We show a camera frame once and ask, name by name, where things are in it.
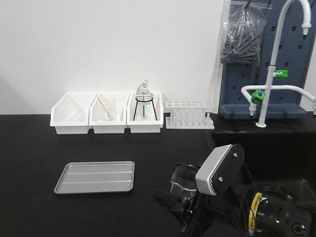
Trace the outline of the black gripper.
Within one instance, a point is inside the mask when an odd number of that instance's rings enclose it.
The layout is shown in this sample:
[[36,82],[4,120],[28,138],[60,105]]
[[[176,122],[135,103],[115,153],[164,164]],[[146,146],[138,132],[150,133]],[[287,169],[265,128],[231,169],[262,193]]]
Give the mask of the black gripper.
[[[199,170],[200,165],[176,163],[177,167],[191,167]],[[241,237],[249,237],[250,194],[253,185],[240,184],[229,187],[224,194],[209,196],[198,191],[189,197],[180,196],[156,188],[154,201],[175,217],[181,217],[181,236],[204,237],[214,222],[222,222],[233,228]]]

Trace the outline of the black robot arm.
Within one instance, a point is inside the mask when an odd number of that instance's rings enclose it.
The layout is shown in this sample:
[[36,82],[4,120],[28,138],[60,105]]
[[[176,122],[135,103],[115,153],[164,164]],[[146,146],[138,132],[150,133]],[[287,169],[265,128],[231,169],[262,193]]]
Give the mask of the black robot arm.
[[182,164],[171,177],[171,189],[156,189],[156,203],[181,224],[180,237],[205,237],[221,222],[242,237],[313,237],[316,234],[316,196],[288,183],[254,182],[245,164],[224,170],[213,184],[224,186],[207,194],[198,187],[201,167]]

